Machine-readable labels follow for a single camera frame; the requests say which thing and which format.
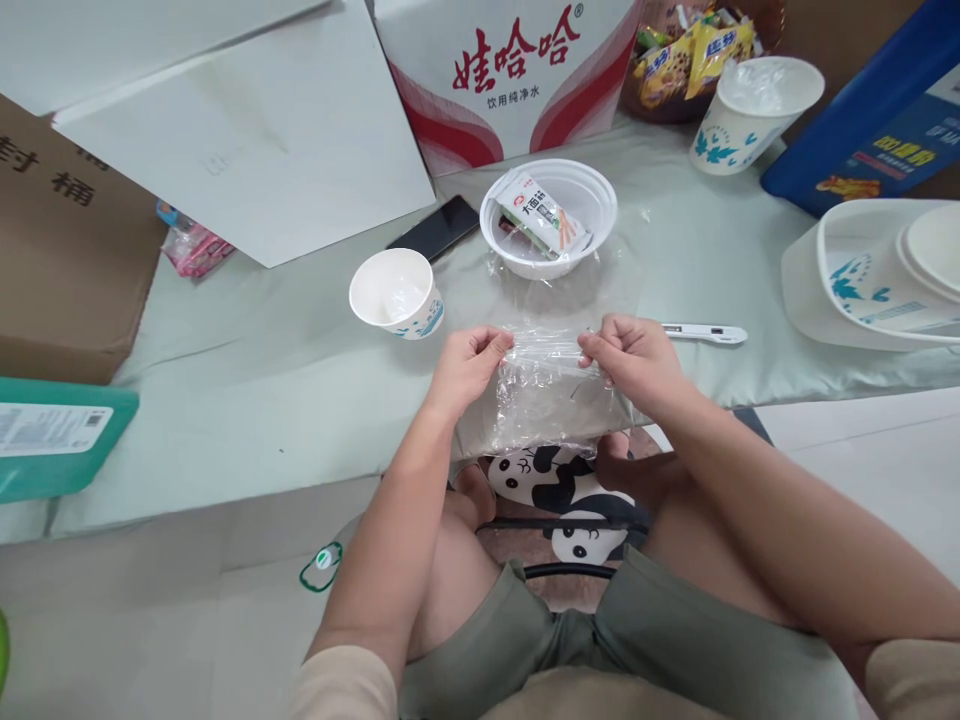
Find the table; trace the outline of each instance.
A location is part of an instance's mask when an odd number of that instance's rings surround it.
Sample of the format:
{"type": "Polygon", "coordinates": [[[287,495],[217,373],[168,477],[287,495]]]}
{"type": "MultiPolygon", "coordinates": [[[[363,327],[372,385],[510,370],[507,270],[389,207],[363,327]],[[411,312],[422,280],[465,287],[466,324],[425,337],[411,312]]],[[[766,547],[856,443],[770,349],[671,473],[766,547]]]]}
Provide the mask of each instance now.
{"type": "MultiPolygon", "coordinates": [[[[572,328],[596,327],[607,310],[744,327],[750,340],[739,348],[677,346],[685,372],[730,407],[960,385],[956,348],[882,353],[820,344],[794,330],[783,310],[780,257],[814,219],[760,189],[763,164],[726,178],[693,169],[686,158],[693,132],[618,117],[608,133],[543,154],[596,167],[619,197],[616,236],[602,249],[610,273],[603,287],[616,292],[579,308],[568,318],[572,328]]],[[[487,188],[520,162],[441,178],[438,195],[462,194],[479,207],[487,188]]],[[[478,233],[435,266],[448,308],[443,332],[404,342],[360,323],[347,302],[353,271],[428,212],[272,270],[236,256],[197,285],[161,259],[133,354],[115,379],[140,393],[139,414],[94,483],[59,501],[47,533],[383,471],[426,392],[445,333],[511,319],[510,298],[524,292],[517,279],[490,272],[492,254],[478,233]]],[[[547,320],[566,322],[562,314],[547,320]]],[[[591,408],[582,403],[580,434],[608,429],[610,416],[591,408]]],[[[484,406],[465,416],[455,455],[487,449],[491,412],[484,406]]],[[[28,509],[31,527],[42,525],[41,509],[28,509]]]]}

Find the green notebook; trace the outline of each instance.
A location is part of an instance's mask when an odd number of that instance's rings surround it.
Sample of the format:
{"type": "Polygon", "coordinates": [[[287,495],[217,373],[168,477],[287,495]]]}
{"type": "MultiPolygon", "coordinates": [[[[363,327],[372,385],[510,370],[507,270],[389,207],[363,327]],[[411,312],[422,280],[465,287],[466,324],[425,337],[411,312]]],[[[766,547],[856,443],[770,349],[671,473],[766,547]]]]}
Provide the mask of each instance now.
{"type": "Polygon", "coordinates": [[[139,405],[131,390],[0,377],[0,503],[83,490],[139,405]]]}

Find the white thermometer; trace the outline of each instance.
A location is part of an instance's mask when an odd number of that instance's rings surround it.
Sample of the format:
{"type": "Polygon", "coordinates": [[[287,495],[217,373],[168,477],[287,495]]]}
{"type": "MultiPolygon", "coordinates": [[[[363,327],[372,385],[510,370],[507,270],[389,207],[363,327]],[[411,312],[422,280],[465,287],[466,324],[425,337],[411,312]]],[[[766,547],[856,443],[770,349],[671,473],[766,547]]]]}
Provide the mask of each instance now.
{"type": "Polygon", "coordinates": [[[662,324],[667,336],[677,340],[703,340],[718,345],[739,345],[747,340],[746,330],[728,325],[662,324]]]}

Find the wicker basket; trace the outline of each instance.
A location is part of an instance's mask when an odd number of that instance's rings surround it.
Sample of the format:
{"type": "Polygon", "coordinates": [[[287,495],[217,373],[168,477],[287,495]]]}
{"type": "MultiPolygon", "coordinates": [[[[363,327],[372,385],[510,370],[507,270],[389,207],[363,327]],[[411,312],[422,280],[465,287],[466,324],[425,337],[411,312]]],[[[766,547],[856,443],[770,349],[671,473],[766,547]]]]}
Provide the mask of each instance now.
{"type": "MultiPolygon", "coordinates": [[[[780,45],[786,22],[786,0],[722,0],[718,5],[728,8],[736,7],[753,18],[753,26],[760,37],[760,42],[763,43],[764,54],[772,54],[780,45]]],[[[640,103],[643,78],[637,79],[633,76],[636,69],[637,61],[631,60],[620,92],[623,106],[631,114],[641,120],[660,125],[690,122],[706,115],[715,89],[691,100],[686,100],[682,94],[677,94],[653,109],[644,107],[640,103]]]]}

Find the left hand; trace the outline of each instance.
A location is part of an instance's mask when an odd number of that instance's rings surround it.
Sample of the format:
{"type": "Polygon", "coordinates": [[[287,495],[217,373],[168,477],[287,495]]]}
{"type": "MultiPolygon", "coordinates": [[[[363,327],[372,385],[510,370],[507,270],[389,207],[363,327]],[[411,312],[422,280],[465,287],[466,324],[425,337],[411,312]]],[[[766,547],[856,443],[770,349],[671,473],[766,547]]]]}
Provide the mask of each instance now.
{"type": "Polygon", "coordinates": [[[512,333],[489,325],[453,333],[443,347],[424,406],[459,418],[483,394],[512,347],[512,333]]]}

